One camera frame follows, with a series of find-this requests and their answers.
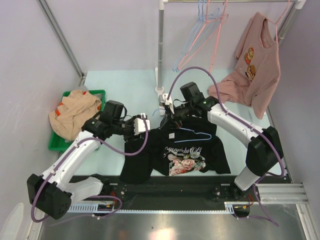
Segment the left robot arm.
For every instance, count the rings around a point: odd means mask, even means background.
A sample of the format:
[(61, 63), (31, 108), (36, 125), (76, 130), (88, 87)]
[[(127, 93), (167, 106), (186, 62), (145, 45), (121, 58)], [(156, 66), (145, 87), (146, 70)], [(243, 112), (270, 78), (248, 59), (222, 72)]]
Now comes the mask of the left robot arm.
[[(128, 157), (142, 152), (149, 137), (148, 117), (145, 113), (134, 115), (130, 119), (125, 119), (126, 116), (127, 109), (122, 103), (107, 101), (102, 111), (85, 121), (75, 140), (52, 166), (41, 175), (32, 174), (27, 179), (31, 219), (35, 223), (42, 222), (42, 219), (36, 218), (35, 210), (42, 211), (46, 218), (58, 220), (67, 213), (71, 205), (86, 199), (115, 199), (118, 203), (121, 202), (111, 194), (110, 181), (100, 174), (92, 174), (75, 183), (71, 179), (85, 159), (102, 145)], [(132, 153), (120, 151), (106, 142), (113, 135), (123, 136), (128, 140), (141, 134), (145, 134), (142, 146)]]

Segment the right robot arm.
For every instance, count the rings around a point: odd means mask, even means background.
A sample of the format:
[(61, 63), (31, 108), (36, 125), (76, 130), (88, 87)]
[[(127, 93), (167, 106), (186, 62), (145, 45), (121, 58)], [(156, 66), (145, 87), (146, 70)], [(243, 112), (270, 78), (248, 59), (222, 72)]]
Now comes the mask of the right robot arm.
[(280, 165), (280, 177), (285, 174), (283, 149), (278, 131), (269, 126), (261, 128), (228, 110), (217, 97), (204, 97), (195, 82), (183, 85), (181, 93), (185, 102), (174, 106), (169, 93), (158, 94), (158, 101), (167, 119), (180, 123), (188, 116), (197, 116), (215, 124), (238, 139), (247, 149), (245, 167), (234, 179), (231, 196), (242, 201), (249, 194), (249, 188), (257, 184), (276, 164)]

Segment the black t-shirt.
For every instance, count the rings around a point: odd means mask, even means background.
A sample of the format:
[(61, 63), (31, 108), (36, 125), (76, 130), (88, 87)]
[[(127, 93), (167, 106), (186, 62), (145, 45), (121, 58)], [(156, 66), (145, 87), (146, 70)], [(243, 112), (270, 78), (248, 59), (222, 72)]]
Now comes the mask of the black t-shirt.
[(175, 139), (169, 139), (168, 130), (151, 129), (143, 150), (134, 156), (125, 157), (120, 180), (128, 184), (141, 184), (151, 177), (152, 171), (172, 177), (190, 172), (230, 174), (223, 142), (216, 135), (217, 126), (203, 118), (187, 117), (182, 128), (212, 135), (211, 140), (179, 142), (188, 138), (187, 132), (175, 132)]

